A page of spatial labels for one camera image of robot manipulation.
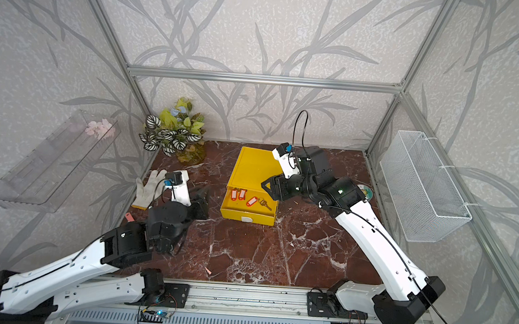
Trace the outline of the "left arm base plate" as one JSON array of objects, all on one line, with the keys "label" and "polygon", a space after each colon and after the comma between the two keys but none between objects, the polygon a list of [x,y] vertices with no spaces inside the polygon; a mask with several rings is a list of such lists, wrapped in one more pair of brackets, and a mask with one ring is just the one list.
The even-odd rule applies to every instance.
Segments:
[{"label": "left arm base plate", "polygon": [[140,292],[138,299],[126,305],[160,306],[169,309],[184,309],[191,286],[188,284],[165,283],[146,287]]}]

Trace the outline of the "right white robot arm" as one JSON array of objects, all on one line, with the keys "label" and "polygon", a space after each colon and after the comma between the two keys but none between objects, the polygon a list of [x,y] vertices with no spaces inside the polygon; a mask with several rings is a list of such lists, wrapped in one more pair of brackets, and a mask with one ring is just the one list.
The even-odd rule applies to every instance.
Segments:
[{"label": "right white robot arm", "polygon": [[300,196],[325,210],[355,240],[381,278],[379,285],[343,280],[308,298],[321,316],[348,314],[381,324],[416,324],[444,293],[437,276],[418,268],[377,218],[370,201],[349,177],[337,178],[326,153],[311,146],[295,150],[289,143],[272,151],[282,173],[262,183],[276,202]]}]

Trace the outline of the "yellow top drawer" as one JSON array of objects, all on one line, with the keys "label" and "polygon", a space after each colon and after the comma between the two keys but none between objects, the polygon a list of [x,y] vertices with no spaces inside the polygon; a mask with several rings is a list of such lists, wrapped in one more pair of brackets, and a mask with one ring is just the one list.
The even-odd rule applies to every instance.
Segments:
[{"label": "yellow top drawer", "polygon": [[277,202],[266,192],[228,187],[220,211],[223,218],[262,226],[274,226]]}]

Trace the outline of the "red tag key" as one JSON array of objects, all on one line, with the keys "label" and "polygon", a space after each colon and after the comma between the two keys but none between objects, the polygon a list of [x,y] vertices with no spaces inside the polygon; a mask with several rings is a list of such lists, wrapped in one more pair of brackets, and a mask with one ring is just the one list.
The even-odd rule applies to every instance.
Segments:
[{"label": "red tag key", "polygon": [[230,193],[231,201],[236,201],[238,196],[238,190],[236,188],[233,188]]},{"label": "red tag key", "polygon": [[269,206],[267,201],[263,198],[259,198],[258,196],[253,196],[246,202],[247,207],[253,207],[255,205],[259,205],[261,207],[266,208],[269,211],[272,211],[272,208],[271,206]]},{"label": "red tag key", "polygon": [[238,199],[240,201],[244,201],[246,199],[246,195],[247,195],[247,190],[240,189]]}]

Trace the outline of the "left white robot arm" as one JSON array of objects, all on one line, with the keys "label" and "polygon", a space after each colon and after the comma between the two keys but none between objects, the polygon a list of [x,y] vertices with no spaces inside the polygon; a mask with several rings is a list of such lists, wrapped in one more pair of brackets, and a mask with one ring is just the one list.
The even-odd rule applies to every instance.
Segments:
[{"label": "left white robot arm", "polygon": [[156,252],[180,245],[189,226],[205,220],[208,187],[197,187],[186,206],[174,199],[149,211],[147,221],[129,222],[93,240],[83,250],[33,271],[0,271],[0,324],[44,324],[61,315],[112,303],[141,306],[185,298],[166,285],[159,269],[113,278],[112,273],[147,262]]}]

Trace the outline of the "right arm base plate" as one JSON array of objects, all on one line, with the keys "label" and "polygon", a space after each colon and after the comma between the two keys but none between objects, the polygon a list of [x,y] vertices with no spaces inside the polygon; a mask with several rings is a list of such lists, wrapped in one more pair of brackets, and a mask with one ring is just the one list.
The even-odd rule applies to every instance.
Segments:
[{"label": "right arm base plate", "polygon": [[344,318],[348,320],[365,321],[368,315],[365,312],[350,311],[339,303],[333,293],[313,288],[307,293],[308,316],[318,318]]}]

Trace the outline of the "yellow drawer cabinet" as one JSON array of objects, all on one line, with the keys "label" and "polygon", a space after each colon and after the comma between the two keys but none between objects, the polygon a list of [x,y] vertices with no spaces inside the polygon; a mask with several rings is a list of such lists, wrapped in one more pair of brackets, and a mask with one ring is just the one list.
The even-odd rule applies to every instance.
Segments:
[{"label": "yellow drawer cabinet", "polygon": [[264,192],[262,183],[282,173],[271,151],[242,147],[227,185],[229,188]]}]

